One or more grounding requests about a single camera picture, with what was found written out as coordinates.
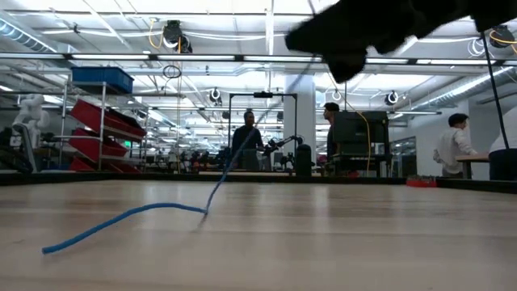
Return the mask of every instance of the ceiling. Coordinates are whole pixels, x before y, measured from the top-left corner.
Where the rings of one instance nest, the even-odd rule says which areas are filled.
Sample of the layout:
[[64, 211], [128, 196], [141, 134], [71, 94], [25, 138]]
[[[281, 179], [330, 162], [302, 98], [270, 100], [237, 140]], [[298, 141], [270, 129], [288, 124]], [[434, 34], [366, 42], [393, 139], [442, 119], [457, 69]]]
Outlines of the ceiling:
[[[312, 0], [317, 11], [336, 1]], [[160, 44], [160, 32], [167, 20], [177, 19], [187, 34], [195, 54], [244, 54], [287, 56], [284, 34], [300, 21], [311, 17], [305, 0], [3, 0], [0, 19], [10, 18], [21, 29], [30, 30], [35, 38], [59, 47], [59, 52], [72, 47], [80, 53], [172, 53]], [[517, 31], [517, 21], [507, 23], [511, 32]], [[443, 25], [421, 40], [408, 39], [388, 57], [400, 58], [461, 58], [482, 59], [483, 48], [471, 19], [460, 19]], [[6, 37], [0, 37], [2, 52], [31, 52]], [[517, 52], [510, 47], [489, 47], [493, 58], [517, 60]], [[375, 49], [368, 50], [369, 57], [379, 57]], [[158, 108], [161, 118], [155, 120], [155, 136], [176, 136], [168, 130], [167, 120], [188, 127], [190, 143], [213, 148], [227, 142], [227, 128], [221, 113], [228, 107], [229, 93], [254, 91], [283, 91], [284, 76], [301, 72], [305, 64], [260, 64], [237, 62], [177, 63], [183, 69], [183, 80], [168, 80], [162, 76], [167, 61], [83, 61], [82, 65], [118, 65], [135, 78], [135, 92], [156, 92], [154, 97], [141, 97], [138, 101]], [[0, 62], [0, 85], [13, 90], [24, 90], [27, 84], [42, 90], [53, 87], [45, 81], [14, 72], [13, 65], [64, 84], [68, 71], [42, 61]], [[268, 72], [271, 68], [271, 86]], [[384, 96], [391, 91], [404, 95], [401, 102], [417, 103], [421, 98], [465, 77], [484, 74], [486, 67], [473, 66], [420, 66], [420, 65], [367, 65], [362, 74], [347, 83], [347, 101], [360, 110], [391, 110], [384, 104]], [[317, 108], [327, 101], [334, 101], [335, 87], [324, 65], [311, 69], [317, 88]], [[166, 92], [185, 94], [186, 98], [164, 96]], [[195, 108], [214, 108], [209, 95], [213, 88], [221, 92], [222, 108], [199, 114]], [[338, 88], [344, 92], [345, 85]], [[242, 122], [246, 108], [257, 112], [275, 103], [275, 100], [233, 100], [232, 120], [236, 126]], [[265, 119], [264, 138], [282, 137], [281, 124], [276, 124], [276, 113]], [[317, 114], [317, 124], [324, 129], [322, 114]], [[318, 143], [324, 144], [324, 134], [317, 135]], [[160, 141], [168, 147], [175, 140]]]

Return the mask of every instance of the wooden table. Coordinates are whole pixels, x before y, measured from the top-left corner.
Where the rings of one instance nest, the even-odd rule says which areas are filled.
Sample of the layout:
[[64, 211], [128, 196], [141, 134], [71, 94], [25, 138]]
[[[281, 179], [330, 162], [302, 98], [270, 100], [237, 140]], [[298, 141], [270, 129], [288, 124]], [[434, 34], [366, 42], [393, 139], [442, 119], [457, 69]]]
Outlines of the wooden table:
[[437, 188], [223, 183], [205, 221], [155, 209], [40, 253], [133, 207], [204, 207], [213, 186], [0, 188], [0, 290], [517, 289], [517, 196]]
[[457, 156], [456, 161], [461, 162], [463, 167], [463, 178], [472, 179], [472, 163], [473, 162], [489, 162], [488, 153]]

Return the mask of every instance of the man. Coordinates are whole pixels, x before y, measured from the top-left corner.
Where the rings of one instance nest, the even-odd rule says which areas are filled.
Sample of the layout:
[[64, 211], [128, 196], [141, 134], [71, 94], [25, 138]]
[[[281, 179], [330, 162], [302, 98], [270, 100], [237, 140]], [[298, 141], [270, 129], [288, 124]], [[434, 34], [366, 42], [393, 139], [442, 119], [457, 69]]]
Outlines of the man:
[[[262, 143], [262, 136], [258, 129], [253, 127], [255, 123], [255, 116], [253, 112], [244, 113], [244, 125], [235, 130], [233, 133], [232, 140], [232, 157], [237, 154], [237, 151], [242, 146], [244, 140], [250, 135], [253, 130], [253, 135], [250, 137], [248, 142], [244, 145], [243, 150], [263, 150], [264, 144]], [[237, 167], [242, 167], [242, 153], [237, 158]]]
[[439, 137], [433, 159], [442, 164], [442, 176], [446, 178], [463, 178], [461, 164], [456, 161], [460, 155], [474, 155], [477, 152], [470, 145], [464, 130], [469, 117], [456, 113], [449, 117], [449, 129]]
[[504, 144], [502, 133], [490, 147], [490, 179], [499, 181], [517, 180], [517, 107], [503, 117], [508, 147]]
[[339, 105], [337, 105], [334, 102], [325, 103], [323, 105], [325, 108], [325, 111], [323, 112], [323, 117], [325, 117], [325, 120], [329, 121], [330, 128], [329, 133], [326, 136], [326, 160], [330, 161], [331, 157], [334, 154], [337, 154], [338, 146], [335, 144], [333, 139], [333, 132], [334, 132], [334, 114], [339, 112]]

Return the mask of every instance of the metal shelving rack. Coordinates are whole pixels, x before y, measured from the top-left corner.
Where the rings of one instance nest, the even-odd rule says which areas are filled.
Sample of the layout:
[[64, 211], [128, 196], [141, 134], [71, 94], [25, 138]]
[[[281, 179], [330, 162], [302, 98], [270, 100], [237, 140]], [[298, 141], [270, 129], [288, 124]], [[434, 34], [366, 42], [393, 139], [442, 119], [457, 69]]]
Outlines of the metal shelving rack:
[[[132, 165], [137, 165], [137, 164], [143, 163], [143, 161], [145, 161], [145, 151], [144, 151], [143, 159], [141, 159], [141, 158], [131, 158], [131, 156], [132, 156], [132, 146], [131, 146], [131, 149], [130, 149], [131, 150], [130, 151], [130, 158], [115, 157], [115, 156], [110, 156], [110, 155], [104, 155], [103, 154], [103, 142], [104, 142], [104, 134], [105, 134], [105, 132], [115, 133], [115, 134], [117, 134], [116, 137], [120, 138], [120, 139], [127, 138], [126, 141], [130, 141], [131, 143], [133, 143], [134, 141], [140, 141], [141, 146], [142, 146], [142, 144], [144, 144], [144, 145], [147, 144], [147, 135], [145, 135], [144, 137], [140, 137], [140, 136], [137, 136], [135, 134], [127, 133], [127, 132], [125, 132], [123, 130], [114, 129], [112, 127], [104, 125], [104, 115], [105, 115], [105, 111], [106, 111], [106, 98], [108, 97], [108, 94], [107, 94], [108, 90], [110, 92], [115, 92], [114, 95], [122, 95], [122, 93], [118, 92], [118, 90], [116, 88], [110, 86], [106, 82], [101, 82], [101, 83], [95, 83], [95, 82], [71, 82], [72, 86], [76, 86], [78, 88], [80, 88], [80, 86], [88, 86], [88, 87], [98, 87], [98, 88], [102, 89], [102, 93], [100, 95], [101, 96], [101, 116], [100, 116], [100, 130], [98, 132], [99, 136], [98, 137], [76, 137], [76, 136], [65, 136], [64, 135], [64, 133], [65, 133], [65, 120], [66, 120], [66, 101], [67, 101], [67, 98], [68, 98], [69, 85], [70, 85], [70, 81], [68, 81], [66, 83], [65, 91], [64, 91], [64, 94], [63, 94], [63, 108], [62, 108], [62, 112], [61, 112], [61, 135], [59, 137], [57, 137], [57, 138], [61, 139], [60, 151], [59, 151], [59, 165], [61, 166], [61, 164], [62, 164], [63, 145], [65, 144], [64, 140], [67, 140], [67, 139], [69, 140], [69, 139], [72, 139], [72, 138], [74, 138], [74, 139], [77, 138], [77, 139], [95, 139], [95, 140], [99, 140], [99, 160], [97, 161], [97, 163], [98, 163], [98, 171], [102, 170], [103, 161], [104, 162], [109, 162], [109, 161], [125, 162], [127, 164], [132, 164]], [[145, 108], [145, 113], [146, 113], [145, 114], [145, 124], [147, 124], [148, 115], [149, 115], [149, 109], [145, 105], [143, 105], [143, 104], [142, 104], [142, 107]], [[80, 150], [77, 150], [77, 152], [79, 152], [81, 154], [81, 156], [89, 159], [92, 162], [95, 162], [91, 158], [88, 158]]]

